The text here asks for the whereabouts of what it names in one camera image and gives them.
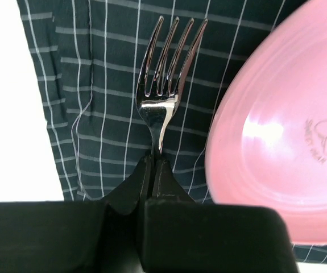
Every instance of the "plaid fabric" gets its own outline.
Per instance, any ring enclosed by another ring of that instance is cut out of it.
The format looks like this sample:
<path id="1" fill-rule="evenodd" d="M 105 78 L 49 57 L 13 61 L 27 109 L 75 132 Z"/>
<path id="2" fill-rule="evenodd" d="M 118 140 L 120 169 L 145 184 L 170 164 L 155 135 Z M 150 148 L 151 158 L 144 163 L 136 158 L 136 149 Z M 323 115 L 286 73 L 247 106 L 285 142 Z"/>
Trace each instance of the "plaid fabric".
<path id="1" fill-rule="evenodd" d="M 305 0 L 18 0 L 66 200 L 98 200 L 128 177 L 150 149 L 134 105 L 140 62 L 159 15 L 158 47 L 174 16 L 208 18 L 169 124 L 164 153 L 183 188 L 212 202 L 205 142 L 226 88 L 259 43 Z M 327 263 L 327 246 L 294 246 L 299 261 Z"/>

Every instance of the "cloth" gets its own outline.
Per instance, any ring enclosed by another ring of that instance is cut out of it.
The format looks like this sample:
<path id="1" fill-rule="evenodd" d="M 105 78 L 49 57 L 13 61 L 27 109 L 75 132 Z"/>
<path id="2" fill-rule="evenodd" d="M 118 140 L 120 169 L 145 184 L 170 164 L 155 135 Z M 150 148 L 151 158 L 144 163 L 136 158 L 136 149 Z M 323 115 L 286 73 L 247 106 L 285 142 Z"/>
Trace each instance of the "cloth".
<path id="1" fill-rule="evenodd" d="M 181 22 L 174 44 L 188 19 L 195 19 L 183 56 L 202 19 L 209 20 L 163 152 L 182 187 L 197 202 L 212 202 L 204 157 L 213 114 L 254 49 L 304 2 L 18 0 L 64 198 L 101 199 L 150 149 L 150 133 L 135 108 L 135 85 L 163 15 L 156 53 L 175 16 Z M 299 261 L 327 263 L 327 246 L 293 249 Z"/>

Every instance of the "pink plastic plate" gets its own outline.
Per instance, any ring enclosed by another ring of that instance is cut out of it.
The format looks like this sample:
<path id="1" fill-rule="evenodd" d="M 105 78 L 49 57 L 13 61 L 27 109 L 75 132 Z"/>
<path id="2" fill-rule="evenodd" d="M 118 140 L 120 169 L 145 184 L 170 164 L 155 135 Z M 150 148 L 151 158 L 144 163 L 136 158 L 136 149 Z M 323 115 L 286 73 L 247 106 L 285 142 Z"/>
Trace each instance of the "pink plastic plate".
<path id="1" fill-rule="evenodd" d="M 250 57 L 205 160 L 215 202 L 276 209 L 294 243 L 327 244 L 327 0 L 306 3 Z"/>

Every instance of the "fork tine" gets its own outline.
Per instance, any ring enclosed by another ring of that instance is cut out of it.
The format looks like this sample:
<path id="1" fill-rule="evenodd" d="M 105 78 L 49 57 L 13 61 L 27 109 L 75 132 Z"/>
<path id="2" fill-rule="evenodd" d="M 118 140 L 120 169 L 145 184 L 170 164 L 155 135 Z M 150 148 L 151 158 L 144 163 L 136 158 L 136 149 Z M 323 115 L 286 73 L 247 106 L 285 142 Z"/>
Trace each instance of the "fork tine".
<path id="1" fill-rule="evenodd" d="M 154 51 L 154 48 L 156 47 L 158 34 L 161 29 L 162 23 L 163 23 L 163 16 L 160 16 L 157 21 L 157 24 L 153 30 L 150 41 L 148 42 L 147 51 L 144 54 L 144 58 L 142 61 L 142 67 L 140 68 L 140 71 L 139 71 L 138 82 L 136 85 L 136 98 L 142 97 L 143 95 L 149 96 L 149 94 L 146 93 L 148 73 L 150 70 L 153 51 Z"/>
<path id="2" fill-rule="evenodd" d="M 177 25 L 178 25 L 179 21 L 180 21 L 180 19 L 178 17 L 176 17 L 175 21 L 172 23 L 172 27 L 169 30 L 167 38 L 164 42 L 164 46 L 162 48 L 161 55 L 159 56 L 157 67 L 154 72 L 154 77 L 153 77 L 150 93 L 153 92 L 159 96 L 162 95 L 162 87 L 161 87 L 160 83 L 161 83 L 161 80 L 163 77 L 163 72 L 164 72 L 163 68 L 164 68 L 165 62 L 167 61 L 169 46 L 171 45 L 171 41 L 172 41 L 173 35 L 175 34 L 175 31 L 177 29 Z"/>
<path id="3" fill-rule="evenodd" d="M 181 99 L 182 91 L 184 88 L 184 83 L 188 74 L 188 71 L 190 69 L 193 57 L 197 51 L 198 45 L 200 44 L 201 38 L 204 34 L 206 25 L 208 24 L 208 20 L 205 19 L 202 23 L 200 28 L 198 29 L 195 38 L 192 41 L 192 44 L 190 46 L 190 49 L 187 53 L 186 59 L 184 61 L 184 64 L 182 66 L 181 72 L 179 74 L 179 77 L 177 79 L 177 83 L 175 86 L 175 91 L 173 92 L 174 94 L 178 94 L 179 100 Z"/>
<path id="4" fill-rule="evenodd" d="M 170 92 L 170 90 L 172 90 L 173 74 L 175 72 L 177 63 L 179 62 L 179 58 L 180 58 L 182 49 L 184 48 L 187 36 L 188 36 L 188 34 L 189 34 L 190 30 L 191 30 L 193 22 L 194 22 L 193 18 L 191 18 L 188 21 L 188 23 L 186 25 L 186 28 L 184 30 L 184 33 L 182 34 L 181 39 L 179 41 L 179 44 L 178 44 L 178 46 L 176 48 L 176 51 L 173 54 L 171 63 L 169 64 L 169 67 L 168 67 L 168 70 L 167 70 L 166 82 L 165 82 L 165 86 L 167 85 L 167 91 L 168 92 Z"/>

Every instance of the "black holder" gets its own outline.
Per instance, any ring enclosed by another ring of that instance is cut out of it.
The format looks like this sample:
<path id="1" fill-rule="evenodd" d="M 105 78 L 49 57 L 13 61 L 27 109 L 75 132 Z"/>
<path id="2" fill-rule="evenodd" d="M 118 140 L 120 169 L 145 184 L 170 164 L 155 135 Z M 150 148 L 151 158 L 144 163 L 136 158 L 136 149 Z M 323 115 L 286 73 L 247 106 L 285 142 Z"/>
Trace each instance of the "black holder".
<path id="1" fill-rule="evenodd" d="M 274 210 L 197 204 L 145 156 L 101 201 L 0 203 L 0 272 L 298 271 Z"/>

